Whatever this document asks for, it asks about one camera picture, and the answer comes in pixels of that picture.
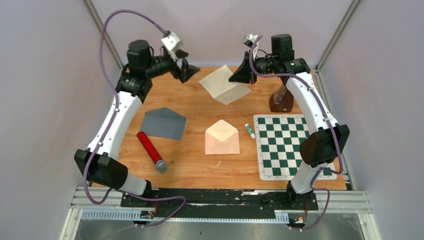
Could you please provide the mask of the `green white glue stick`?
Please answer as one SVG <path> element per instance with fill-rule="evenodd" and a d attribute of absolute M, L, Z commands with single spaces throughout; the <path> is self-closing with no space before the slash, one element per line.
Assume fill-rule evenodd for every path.
<path fill-rule="evenodd" d="M 248 133 L 249 133 L 250 137 L 251 137 L 252 139 L 256 139 L 256 134 L 255 134 L 255 132 L 253 131 L 252 127 L 251 127 L 248 123 L 246 123 L 244 126 L 245 126 L 246 130 L 248 131 Z"/>

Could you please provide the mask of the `grey envelope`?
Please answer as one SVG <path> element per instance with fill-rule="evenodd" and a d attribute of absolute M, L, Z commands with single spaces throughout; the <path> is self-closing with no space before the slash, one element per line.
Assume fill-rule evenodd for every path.
<path fill-rule="evenodd" d="M 183 138 L 186 122 L 186 117 L 167 107 L 162 107 L 145 112 L 139 131 L 147 136 L 180 141 Z"/>

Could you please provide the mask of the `cream pink envelope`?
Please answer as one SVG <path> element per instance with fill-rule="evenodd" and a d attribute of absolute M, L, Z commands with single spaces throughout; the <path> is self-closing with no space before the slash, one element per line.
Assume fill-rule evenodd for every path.
<path fill-rule="evenodd" d="M 205 131 L 206 155 L 240 154 L 239 131 L 227 121 L 220 119 Z"/>

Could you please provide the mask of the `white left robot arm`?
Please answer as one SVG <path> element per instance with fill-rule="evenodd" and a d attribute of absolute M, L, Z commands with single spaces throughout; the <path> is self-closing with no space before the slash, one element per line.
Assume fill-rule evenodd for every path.
<path fill-rule="evenodd" d="M 180 40 L 165 37 L 161 55 L 154 56 L 146 40 L 135 40 L 128 45 L 128 63 L 123 67 L 116 86 L 112 105 L 98 133 L 86 149 L 78 149 L 74 160 L 86 182 L 134 195 L 140 206 L 153 201 L 151 182 L 129 173 L 118 161 L 119 151 L 127 129 L 153 86 L 152 79 L 170 73 L 185 83 L 199 68 L 190 65 L 188 53 Z"/>

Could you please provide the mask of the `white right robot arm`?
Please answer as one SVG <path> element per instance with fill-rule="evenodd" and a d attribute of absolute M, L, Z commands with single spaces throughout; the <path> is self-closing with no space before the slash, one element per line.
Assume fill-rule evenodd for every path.
<path fill-rule="evenodd" d="M 257 77 L 281 79 L 283 86 L 296 100 L 304 115 L 309 137 L 300 144 L 302 163 L 287 184 L 286 204 L 298 209 L 313 193 L 318 175 L 340 159 L 350 134 L 346 124 L 339 124 L 319 96 L 309 65 L 303 58 L 295 58 L 292 37 L 277 34 L 271 37 L 271 53 L 257 57 L 262 36 L 247 34 L 243 43 L 250 49 L 244 53 L 242 63 L 229 77 L 230 82 L 254 84 Z"/>

